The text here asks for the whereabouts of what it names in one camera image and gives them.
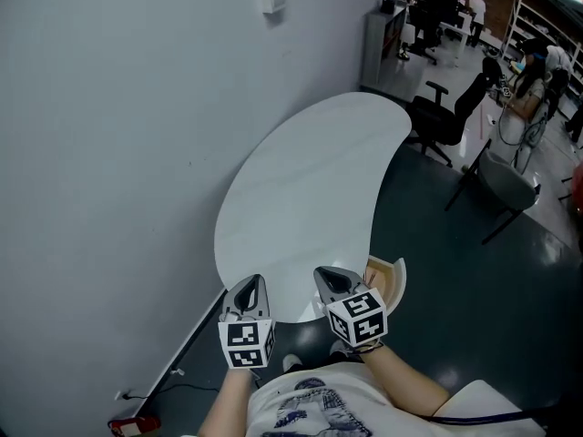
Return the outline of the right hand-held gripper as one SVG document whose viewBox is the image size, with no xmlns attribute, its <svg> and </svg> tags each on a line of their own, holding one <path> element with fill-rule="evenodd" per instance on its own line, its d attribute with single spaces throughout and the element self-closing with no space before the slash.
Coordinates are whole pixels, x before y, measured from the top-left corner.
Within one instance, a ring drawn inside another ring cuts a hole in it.
<svg viewBox="0 0 583 437">
<path fill-rule="evenodd" d="M 332 332 L 351 347 L 379 340 L 388 332 L 386 305 L 377 288 L 369 290 L 356 272 L 320 266 L 313 277 Z"/>
</svg>

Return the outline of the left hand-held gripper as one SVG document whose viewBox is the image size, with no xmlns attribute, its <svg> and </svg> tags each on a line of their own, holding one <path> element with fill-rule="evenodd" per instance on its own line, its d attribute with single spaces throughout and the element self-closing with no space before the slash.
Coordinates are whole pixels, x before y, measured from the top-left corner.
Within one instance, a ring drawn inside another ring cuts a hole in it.
<svg viewBox="0 0 583 437">
<path fill-rule="evenodd" d="M 218 323 L 220 344 L 232 370 L 268 366 L 275 343 L 265 279 L 254 274 L 229 290 Z"/>
</svg>

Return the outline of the large wooden drawer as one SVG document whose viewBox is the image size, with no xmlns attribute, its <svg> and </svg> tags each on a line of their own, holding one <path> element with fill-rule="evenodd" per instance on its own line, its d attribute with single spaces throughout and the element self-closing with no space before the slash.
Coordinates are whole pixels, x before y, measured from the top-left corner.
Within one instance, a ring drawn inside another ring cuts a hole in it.
<svg viewBox="0 0 583 437">
<path fill-rule="evenodd" d="M 399 305 L 406 287 L 406 265 L 404 258 L 390 263 L 370 256 L 366 268 L 376 270 L 376 276 L 370 289 L 377 289 L 382 296 L 387 314 L 391 315 Z"/>
</svg>

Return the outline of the person's left forearm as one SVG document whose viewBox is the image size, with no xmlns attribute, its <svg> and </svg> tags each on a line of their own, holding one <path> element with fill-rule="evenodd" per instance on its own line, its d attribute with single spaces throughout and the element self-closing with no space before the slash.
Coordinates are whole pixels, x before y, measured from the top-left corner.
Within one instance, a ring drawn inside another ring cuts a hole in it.
<svg viewBox="0 0 583 437">
<path fill-rule="evenodd" d="M 198 437 L 245 437 L 252 378 L 249 370 L 228 370 Z"/>
</svg>

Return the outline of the person's right forearm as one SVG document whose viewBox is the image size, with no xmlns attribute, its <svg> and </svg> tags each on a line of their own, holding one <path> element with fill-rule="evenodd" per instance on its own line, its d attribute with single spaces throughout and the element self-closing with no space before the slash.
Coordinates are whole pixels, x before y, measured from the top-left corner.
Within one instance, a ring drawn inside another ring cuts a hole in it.
<svg viewBox="0 0 583 437">
<path fill-rule="evenodd" d="M 399 409 L 433 416 L 450 399 L 439 383 L 414 369 L 386 346 L 360 355 L 361 360 Z"/>
</svg>

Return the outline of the person's black trousers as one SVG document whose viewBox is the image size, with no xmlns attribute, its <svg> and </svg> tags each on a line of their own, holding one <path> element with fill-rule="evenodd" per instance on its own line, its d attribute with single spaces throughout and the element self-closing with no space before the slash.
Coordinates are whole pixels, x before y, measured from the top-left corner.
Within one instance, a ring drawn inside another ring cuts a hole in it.
<svg viewBox="0 0 583 437">
<path fill-rule="evenodd" d="M 361 358 L 358 356 L 350 356 L 350 355 L 344 354 L 341 351 L 336 351 L 333 354 L 331 354 L 330 356 L 328 356 L 326 359 L 324 359 L 323 361 L 319 361 L 319 362 L 314 363 L 314 364 L 305 365 L 301 362 L 294 363 L 288 369 L 288 372 L 314 370 L 314 369 L 319 369 L 322 367 L 327 367 L 327 366 L 331 366 L 334 364 L 345 363 L 345 362 L 346 363 L 363 363 Z"/>
</svg>

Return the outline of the person's white printed shirt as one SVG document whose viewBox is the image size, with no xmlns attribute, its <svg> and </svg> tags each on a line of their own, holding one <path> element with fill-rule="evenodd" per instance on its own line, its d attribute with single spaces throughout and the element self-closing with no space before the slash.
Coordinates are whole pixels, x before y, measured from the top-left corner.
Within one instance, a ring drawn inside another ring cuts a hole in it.
<svg viewBox="0 0 583 437">
<path fill-rule="evenodd" d="M 362 363 L 281 375 L 251 391 L 245 437 L 545 437 L 530 420 L 446 426 L 398 409 Z"/>
</svg>

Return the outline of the grey shell chair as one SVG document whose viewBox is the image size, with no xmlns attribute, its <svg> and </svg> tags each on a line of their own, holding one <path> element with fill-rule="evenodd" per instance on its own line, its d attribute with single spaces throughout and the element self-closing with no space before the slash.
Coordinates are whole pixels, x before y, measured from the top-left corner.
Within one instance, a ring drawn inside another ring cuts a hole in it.
<svg viewBox="0 0 583 437">
<path fill-rule="evenodd" d="M 468 184 L 477 179 L 503 205 L 501 214 L 510 217 L 486 236 L 481 244 L 486 245 L 497 237 L 514 220 L 533 207 L 538 198 L 537 187 L 517 172 L 509 163 L 491 151 L 492 139 L 488 139 L 466 173 L 458 181 L 457 189 L 445 206 L 448 211 Z"/>
</svg>

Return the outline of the black office chair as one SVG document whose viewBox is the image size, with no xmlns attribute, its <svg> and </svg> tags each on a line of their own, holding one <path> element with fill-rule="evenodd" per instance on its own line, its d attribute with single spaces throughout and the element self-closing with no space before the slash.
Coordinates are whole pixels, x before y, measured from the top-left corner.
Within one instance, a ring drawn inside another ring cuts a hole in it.
<svg viewBox="0 0 583 437">
<path fill-rule="evenodd" d="M 453 24 L 457 19 L 457 0 L 416 0 L 408 9 L 410 24 L 414 26 L 411 51 L 427 58 L 436 66 L 437 59 L 427 50 L 439 45 L 439 25 L 443 22 Z"/>
<path fill-rule="evenodd" d="M 482 102 L 486 91 L 499 85 L 501 77 L 502 71 L 498 62 L 492 57 L 485 57 L 481 72 L 456 100 L 454 110 L 441 104 L 442 95 L 449 91 L 435 82 L 427 81 L 426 84 L 435 91 L 435 99 L 415 96 L 406 107 L 405 111 L 411 119 L 415 136 L 408 137 L 405 143 L 420 144 L 423 155 L 428 148 L 432 149 L 451 168 L 451 159 L 438 145 L 455 146 L 461 142 L 467 119 Z"/>
</svg>

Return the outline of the low grey table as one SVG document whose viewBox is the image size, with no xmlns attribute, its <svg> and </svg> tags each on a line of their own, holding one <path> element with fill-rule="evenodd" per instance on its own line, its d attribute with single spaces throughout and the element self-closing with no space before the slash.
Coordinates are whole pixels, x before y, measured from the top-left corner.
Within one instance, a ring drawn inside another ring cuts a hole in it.
<svg viewBox="0 0 583 437">
<path fill-rule="evenodd" d="M 415 54 L 409 55 L 408 61 L 391 58 L 383 64 L 376 89 L 393 101 L 407 105 L 413 101 L 427 66 L 428 60 Z"/>
</svg>

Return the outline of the grey cabinet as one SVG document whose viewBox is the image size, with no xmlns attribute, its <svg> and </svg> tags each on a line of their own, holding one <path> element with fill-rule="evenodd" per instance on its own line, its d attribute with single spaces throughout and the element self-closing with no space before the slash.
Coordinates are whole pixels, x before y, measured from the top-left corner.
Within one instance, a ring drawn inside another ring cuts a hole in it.
<svg viewBox="0 0 583 437">
<path fill-rule="evenodd" d="M 380 9 L 365 17 L 361 86 L 379 88 L 384 72 L 396 59 L 401 33 L 407 16 L 407 5 L 394 4 L 392 13 Z"/>
</svg>

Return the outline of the desk with monitors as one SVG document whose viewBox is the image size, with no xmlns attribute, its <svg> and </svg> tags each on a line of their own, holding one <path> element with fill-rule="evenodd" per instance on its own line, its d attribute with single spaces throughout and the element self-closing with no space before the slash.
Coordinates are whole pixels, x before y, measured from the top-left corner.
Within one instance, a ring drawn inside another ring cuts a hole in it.
<svg viewBox="0 0 583 437">
<path fill-rule="evenodd" d="M 430 60 L 434 66 L 437 59 L 429 51 L 441 44 L 443 35 L 459 36 L 458 54 L 464 51 L 470 37 L 471 15 L 465 10 L 462 0 L 407 0 L 408 21 L 414 28 L 411 51 Z"/>
</svg>

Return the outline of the white shelf rack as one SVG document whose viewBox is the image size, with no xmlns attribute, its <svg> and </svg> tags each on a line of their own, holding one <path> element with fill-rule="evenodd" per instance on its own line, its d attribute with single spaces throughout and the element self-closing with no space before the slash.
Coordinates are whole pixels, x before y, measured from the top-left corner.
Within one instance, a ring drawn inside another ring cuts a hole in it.
<svg viewBox="0 0 583 437">
<path fill-rule="evenodd" d="M 568 96 L 583 96 L 583 43 L 564 33 L 524 0 L 514 0 L 506 26 L 500 52 L 506 61 L 518 60 L 518 46 L 530 38 L 544 39 L 555 45 L 559 39 L 566 42 L 565 48 L 571 67 Z"/>
</svg>

